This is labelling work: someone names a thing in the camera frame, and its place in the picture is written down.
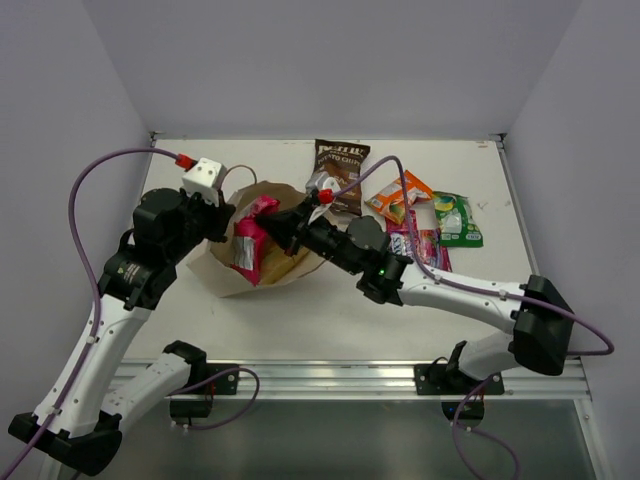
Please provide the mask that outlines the red R snack packet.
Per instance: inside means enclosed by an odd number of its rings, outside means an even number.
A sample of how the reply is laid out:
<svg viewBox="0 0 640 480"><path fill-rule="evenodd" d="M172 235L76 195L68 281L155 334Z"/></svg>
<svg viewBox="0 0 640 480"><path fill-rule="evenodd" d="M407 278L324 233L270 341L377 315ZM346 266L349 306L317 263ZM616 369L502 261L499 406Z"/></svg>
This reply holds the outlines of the red R snack packet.
<svg viewBox="0 0 640 480"><path fill-rule="evenodd" d="M279 206L279 200L260 195L240 211L239 217L233 224L230 267L239 272L253 286L257 286L260 282L260 264L269 239L266 231L257 224L256 217L261 214L276 213Z"/></svg>

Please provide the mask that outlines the orange snack packet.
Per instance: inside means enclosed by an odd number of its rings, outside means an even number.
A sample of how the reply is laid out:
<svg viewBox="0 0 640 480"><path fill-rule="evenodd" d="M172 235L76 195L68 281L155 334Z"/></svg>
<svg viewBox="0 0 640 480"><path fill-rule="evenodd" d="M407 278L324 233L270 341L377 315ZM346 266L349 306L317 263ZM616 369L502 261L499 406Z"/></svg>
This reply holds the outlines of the orange snack packet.
<svg viewBox="0 0 640 480"><path fill-rule="evenodd" d="M404 222L407 211L415 204L430 201L433 190L409 170L365 201L376 213L397 225Z"/></svg>

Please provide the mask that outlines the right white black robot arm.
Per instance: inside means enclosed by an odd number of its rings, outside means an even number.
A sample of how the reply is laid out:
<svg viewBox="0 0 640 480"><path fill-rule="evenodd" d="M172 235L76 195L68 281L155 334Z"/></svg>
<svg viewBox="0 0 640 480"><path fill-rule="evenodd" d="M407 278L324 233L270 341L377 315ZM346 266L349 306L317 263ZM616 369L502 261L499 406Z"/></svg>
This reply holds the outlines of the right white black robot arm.
<svg viewBox="0 0 640 480"><path fill-rule="evenodd" d="M309 202L260 214L258 226L288 255L306 248L358 276L357 288L377 304L429 307L480 321L495 333L461 341L452 351L445 379L468 392L485 378L524 367L547 376L562 374L572 333L568 304L553 283L532 275L524 284L491 282L427 267L390 249L391 239L370 216L339 229L316 215Z"/></svg>

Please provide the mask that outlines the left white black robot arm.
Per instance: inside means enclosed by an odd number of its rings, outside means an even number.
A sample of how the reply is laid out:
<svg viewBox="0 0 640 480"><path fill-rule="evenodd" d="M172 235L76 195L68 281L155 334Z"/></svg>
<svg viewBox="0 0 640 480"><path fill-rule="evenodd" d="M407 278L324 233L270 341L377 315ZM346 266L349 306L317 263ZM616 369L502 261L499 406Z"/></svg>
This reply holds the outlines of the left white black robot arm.
<svg viewBox="0 0 640 480"><path fill-rule="evenodd" d="M206 354L182 341L125 386L109 386L129 345L177 278L178 264L205 240L223 242L235 211L220 191L155 189L133 212L133 227L94 287L91 316L62 373L32 412L8 432L87 476L115 457L125 432L165 396L201 390Z"/></svg>

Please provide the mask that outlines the purple Fox's candy bag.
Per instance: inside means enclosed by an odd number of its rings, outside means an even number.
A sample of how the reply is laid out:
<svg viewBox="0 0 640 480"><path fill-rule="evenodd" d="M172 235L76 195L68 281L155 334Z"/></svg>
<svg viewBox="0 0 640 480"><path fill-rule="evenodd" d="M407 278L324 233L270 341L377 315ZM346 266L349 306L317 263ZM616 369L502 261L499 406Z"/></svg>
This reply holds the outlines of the purple Fox's candy bag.
<svg viewBox="0 0 640 480"><path fill-rule="evenodd" d="M411 222L416 230L416 239L412 242L409 229L403 222L397 225L389 220L385 220L386 232L390 235L389 250L398 255L415 259L410 243L415 245L419 260L425 265L448 272L452 271L452 264L448 249L441 244L440 229L420 229L416 212L410 210Z"/></svg>

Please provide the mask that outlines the green snack packet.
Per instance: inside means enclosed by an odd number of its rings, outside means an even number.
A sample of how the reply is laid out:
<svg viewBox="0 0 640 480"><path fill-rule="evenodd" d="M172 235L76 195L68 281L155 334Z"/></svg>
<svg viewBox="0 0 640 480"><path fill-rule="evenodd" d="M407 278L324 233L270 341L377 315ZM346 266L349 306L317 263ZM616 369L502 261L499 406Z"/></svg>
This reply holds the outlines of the green snack packet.
<svg viewBox="0 0 640 480"><path fill-rule="evenodd" d="M433 204L441 244L447 248L481 248L484 238L465 196L434 191Z"/></svg>

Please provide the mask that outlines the dark brown snack bag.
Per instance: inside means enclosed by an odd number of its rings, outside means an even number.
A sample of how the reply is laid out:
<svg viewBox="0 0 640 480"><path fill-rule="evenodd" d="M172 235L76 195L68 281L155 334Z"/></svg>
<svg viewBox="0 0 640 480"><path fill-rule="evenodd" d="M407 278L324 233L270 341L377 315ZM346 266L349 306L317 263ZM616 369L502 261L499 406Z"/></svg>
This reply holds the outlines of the dark brown snack bag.
<svg viewBox="0 0 640 480"><path fill-rule="evenodd" d="M315 140L314 172L326 171L340 188L355 182L361 175L364 161L371 151L369 145L342 141ZM358 185L340 195L333 203L334 213L362 214L362 190Z"/></svg>

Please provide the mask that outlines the yellow chips bag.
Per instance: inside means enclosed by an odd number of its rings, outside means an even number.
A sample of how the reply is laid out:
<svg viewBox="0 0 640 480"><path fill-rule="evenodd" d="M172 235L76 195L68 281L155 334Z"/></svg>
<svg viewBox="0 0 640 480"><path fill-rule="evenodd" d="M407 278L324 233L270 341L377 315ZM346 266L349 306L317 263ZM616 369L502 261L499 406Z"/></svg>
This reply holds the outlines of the yellow chips bag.
<svg viewBox="0 0 640 480"><path fill-rule="evenodd" d="M301 248L295 255L287 255L275 243L271 244L260 263L260 286L272 285L280 281L288 272L296 267L309 253Z"/></svg>

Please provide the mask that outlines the brown paper bag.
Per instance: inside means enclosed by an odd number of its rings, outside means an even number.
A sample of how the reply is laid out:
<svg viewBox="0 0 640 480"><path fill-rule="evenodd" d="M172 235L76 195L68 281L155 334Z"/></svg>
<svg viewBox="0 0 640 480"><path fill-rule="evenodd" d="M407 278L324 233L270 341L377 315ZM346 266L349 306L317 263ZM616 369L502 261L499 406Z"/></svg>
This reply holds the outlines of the brown paper bag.
<svg viewBox="0 0 640 480"><path fill-rule="evenodd" d="M230 196L229 203L236 207L236 212L227 228L227 241L224 243L208 242L188 263L189 269L198 280L217 297L231 297L251 290L284 286L309 275L323 264L323 260L318 255L309 251L308 255L280 281L266 286L259 284L253 286L239 272L230 267L234 221L239 217L240 211L260 195L267 195L279 200L280 206L277 212L294 207L305 198L302 192L288 184L259 180L255 180L252 184L237 190ZM265 253L273 243L269 237Z"/></svg>

